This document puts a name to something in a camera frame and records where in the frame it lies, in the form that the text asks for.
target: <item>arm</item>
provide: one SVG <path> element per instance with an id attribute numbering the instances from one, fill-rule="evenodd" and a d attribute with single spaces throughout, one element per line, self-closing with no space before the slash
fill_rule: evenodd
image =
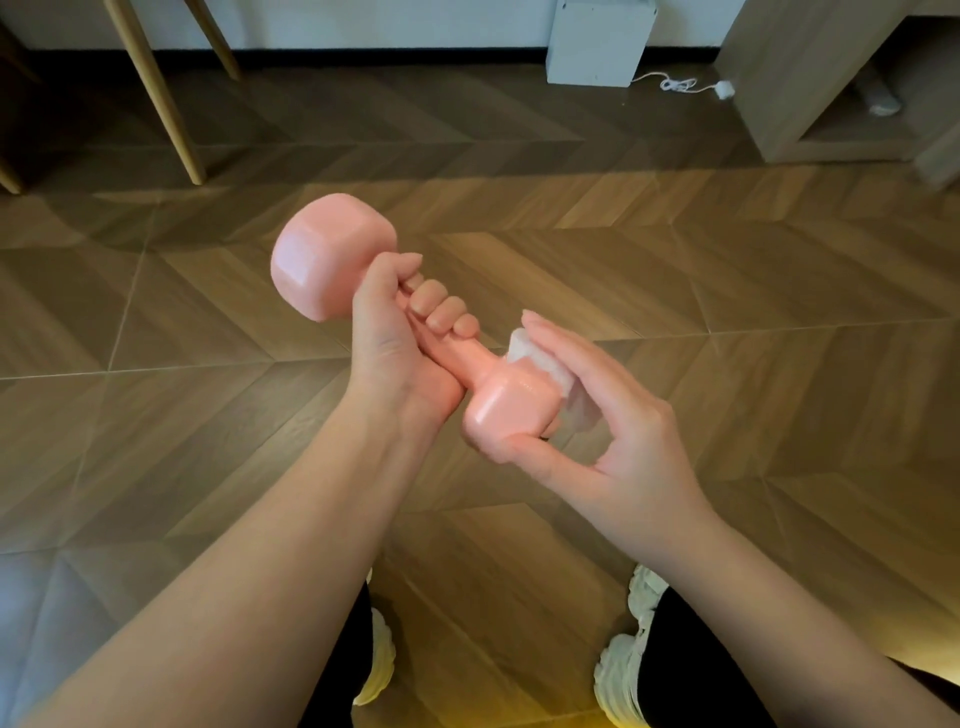
<path id="1" fill-rule="evenodd" d="M 417 349 L 397 280 L 440 333 L 463 302 L 384 254 L 354 299 L 343 400 L 290 470 L 25 723 L 296 725 L 380 542 L 463 396 Z"/>
<path id="2" fill-rule="evenodd" d="M 529 312 L 523 323 L 531 339 L 581 379 L 613 442 L 592 467 L 523 436 L 488 454 L 552 488 L 666 579 L 730 651 L 778 725 L 960 725 L 946 705 L 716 515 L 669 404 L 582 338 Z"/>

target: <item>sneaker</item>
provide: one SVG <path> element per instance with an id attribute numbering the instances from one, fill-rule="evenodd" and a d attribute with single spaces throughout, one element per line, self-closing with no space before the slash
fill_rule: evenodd
<path id="1" fill-rule="evenodd" d="M 636 697 L 636 680 L 647 647 L 650 624 L 666 588 L 666 582 L 655 573 L 646 567 L 636 567 L 627 597 L 627 606 L 638 623 L 636 636 L 614 637 L 593 670 L 593 694 L 607 720 L 617 728 L 647 725 Z"/>
<path id="2" fill-rule="evenodd" d="M 390 627 L 384 621 L 383 615 L 377 609 L 371 609 L 373 617 L 373 667 L 370 676 L 363 685 L 360 694 L 353 698 L 353 705 L 367 705 L 390 685 L 394 676 L 394 660 L 396 648 L 390 632 Z"/>

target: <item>black pants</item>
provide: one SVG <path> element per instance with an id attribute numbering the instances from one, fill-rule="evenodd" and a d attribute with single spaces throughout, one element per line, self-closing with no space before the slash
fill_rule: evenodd
<path id="1" fill-rule="evenodd" d="M 373 635 L 365 584 L 344 625 L 323 676 L 300 721 L 304 726 L 348 728 L 353 698 L 370 673 Z M 897 663 L 960 713 L 960 686 Z M 668 589 L 660 599 L 640 661 L 637 698 L 653 728 L 710 725 L 718 717 L 738 726 L 776 728 L 770 714 L 696 612 Z"/>

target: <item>hand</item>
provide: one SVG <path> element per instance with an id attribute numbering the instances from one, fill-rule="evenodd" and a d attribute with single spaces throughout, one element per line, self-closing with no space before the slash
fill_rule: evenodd
<path id="1" fill-rule="evenodd" d="M 657 570 L 664 559 L 682 556 L 690 537 L 719 517 L 690 467 L 670 404 L 582 337 L 531 311 L 523 325 L 534 343 L 580 378 L 613 442 L 592 467 L 527 435 L 508 438 L 487 455 L 518 465 L 640 563 Z"/>
<path id="2" fill-rule="evenodd" d="M 407 314 L 396 305 L 400 285 L 410 293 L 410 310 L 438 334 L 453 330 L 476 336 L 475 317 L 462 299 L 448 296 L 437 280 L 418 273 L 417 253 L 376 257 L 353 297 L 353 366 L 348 396 L 367 411 L 399 417 L 402 431 L 425 427 L 436 433 L 464 397 L 464 388 L 446 369 L 424 356 Z"/>

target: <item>wooden floor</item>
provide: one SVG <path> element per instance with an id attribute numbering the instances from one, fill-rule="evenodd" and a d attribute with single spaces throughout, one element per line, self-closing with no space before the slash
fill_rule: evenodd
<path id="1" fill-rule="evenodd" d="M 706 75 L 706 68 L 675 69 Z M 283 472 L 348 375 L 268 258 L 346 190 L 503 346 L 522 307 L 676 408 L 720 513 L 864 635 L 960 681 L 960 192 L 900 164 L 766 167 L 712 94 L 535 66 L 171 76 L 192 187 L 135 81 L 6 119 L 0 725 Z M 605 434 L 558 447 L 595 456 Z M 397 672 L 358 726 L 605 725 L 632 564 L 444 431 L 378 563 Z"/>

